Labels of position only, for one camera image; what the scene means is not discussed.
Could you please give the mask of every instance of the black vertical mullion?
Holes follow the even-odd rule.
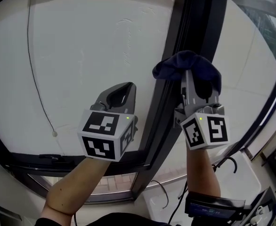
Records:
[[[185,0],[173,54],[188,49],[212,61],[218,46],[226,5],[227,0]],[[173,128],[174,109],[180,102],[180,81],[164,83],[164,99],[161,100],[164,104],[156,115],[157,124],[152,125],[154,137],[152,140],[149,138],[151,148],[146,159],[149,168],[139,172],[136,177],[131,189],[134,199],[153,179],[181,133],[181,129]]]

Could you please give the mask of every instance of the blue object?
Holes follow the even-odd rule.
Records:
[[[153,69],[155,79],[180,81],[185,70],[191,70],[193,77],[200,81],[208,81],[221,93],[222,76],[206,58],[185,50],[161,61]]]

